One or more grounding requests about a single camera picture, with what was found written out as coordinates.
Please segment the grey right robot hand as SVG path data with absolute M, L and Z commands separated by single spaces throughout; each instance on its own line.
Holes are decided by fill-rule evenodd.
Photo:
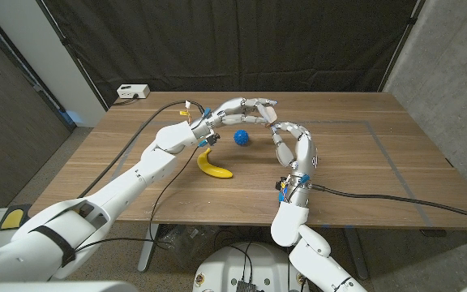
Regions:
M 270 126 L 272 139 L 276 145 L 277 160 L 284 166 L 291 168 L 291 174 L 302 177 L 314 174 L 318 165 L 317 147 L 312 139 L 311 133 L 302 125 L 293 122 L 278 122 Z M 296 140 L 295 154 L 283 141 L 278 131 L 289 132 Z

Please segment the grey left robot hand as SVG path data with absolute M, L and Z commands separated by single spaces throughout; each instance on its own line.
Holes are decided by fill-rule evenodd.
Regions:
M 191 128 L 195 137 L 201 138 L 212 134 L 213 129 L 223 126 L 241 123 L 272 124 L 277 120 L 276 111 L 273 109 L 276 104 L 277 101 L 265 98 L 237 97 L 220 105 Z

